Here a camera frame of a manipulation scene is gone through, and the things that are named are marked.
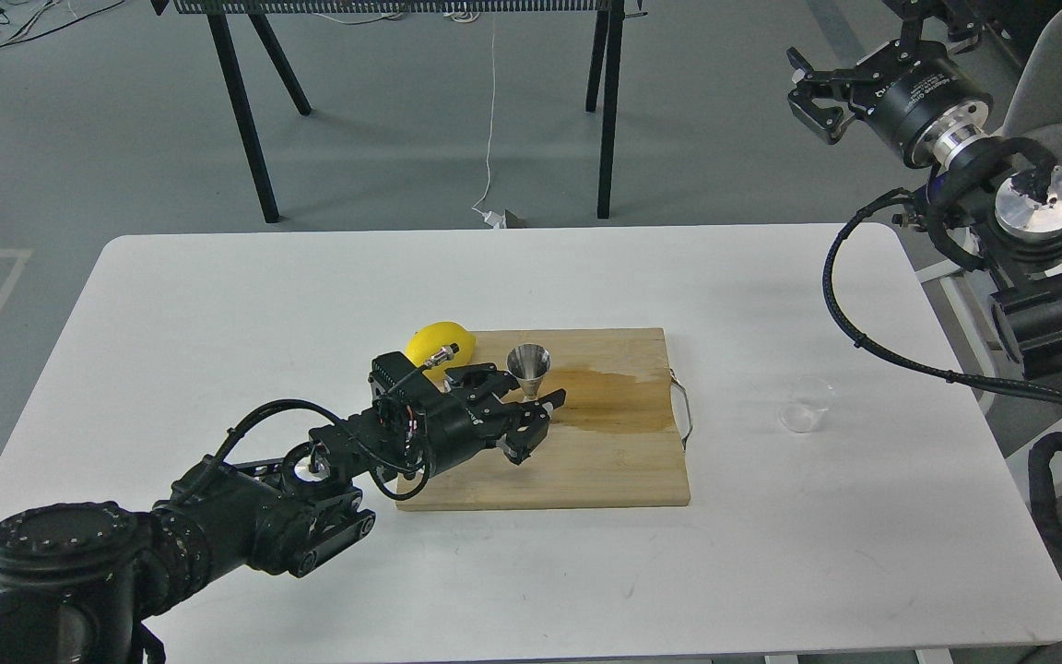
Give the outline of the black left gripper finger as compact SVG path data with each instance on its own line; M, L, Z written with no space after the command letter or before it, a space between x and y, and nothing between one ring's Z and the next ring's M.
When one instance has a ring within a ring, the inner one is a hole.
M480 440L484 449L499 449L511 463L523 464L547 437L552 413L563 408L565 388L532 402L496 402L483 408Z
M446 398L459 407L492 407L520 388L512 374L494 364L450 367L445 381Z

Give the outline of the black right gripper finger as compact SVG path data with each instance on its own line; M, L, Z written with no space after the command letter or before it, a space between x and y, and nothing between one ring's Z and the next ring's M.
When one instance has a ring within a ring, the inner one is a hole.
M794 88L787 100L799 121L826 144L837 144L847 125L867 121L871 96L878 83L876 68L855 65L843 70L815 70L796 49L785 50L793 67Z
M970 1L884 1L902 22L896 50L900 56L914 56L927 18L939 18L947 25L949 53L969 52L981 41L984 20Z

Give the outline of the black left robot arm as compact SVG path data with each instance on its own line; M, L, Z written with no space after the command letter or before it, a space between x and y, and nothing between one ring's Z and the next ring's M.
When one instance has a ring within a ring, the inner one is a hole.
M145 512L61 503L1 520L0 663L162 663L147 618L236 568L303 577L365 539L359 476L405 501L480 452L523 463L566 391L507 402L518 379L493 364L436 386L456 350L376 357L372 404L346 419L302 399L254 408Z

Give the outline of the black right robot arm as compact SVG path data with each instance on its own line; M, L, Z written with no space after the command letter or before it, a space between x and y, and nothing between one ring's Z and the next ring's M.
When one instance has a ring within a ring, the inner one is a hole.
M1062 405L1062 8L1038 32L999 132L984 130L992 101L952 56L971 49L984 25L974 1L890 1L897 38L842 70L818 70L796 49L789 105L826 143L853 121L867 123L927 184L891 190L861 207L823 263L827 311L857 348L886 362L1000 394ZM902 205L894 222L926 232L947 259L945 273L983 272L984 297L1000 348L1017 381L952 373L886 350L860 331L835 297L835 257L873 212Z

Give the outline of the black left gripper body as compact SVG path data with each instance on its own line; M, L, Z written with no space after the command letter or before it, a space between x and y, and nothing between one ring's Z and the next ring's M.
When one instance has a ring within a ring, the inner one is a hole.
M518 404L502 402L507 392L506 387L451 387L445 392L409 388L407 404L416 413L416 433L407 446L412 467L407 478L434 478L497 448L518 424Z

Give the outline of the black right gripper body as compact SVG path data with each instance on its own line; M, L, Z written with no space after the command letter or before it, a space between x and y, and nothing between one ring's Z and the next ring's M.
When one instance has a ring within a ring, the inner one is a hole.
M853 84L853 110L906 167L918 169L933 160L941 118L957 114L982 125L992 100L940 42L921 41L915 55L903 58L902 53L897 42L885 42L855 64L859 80Z

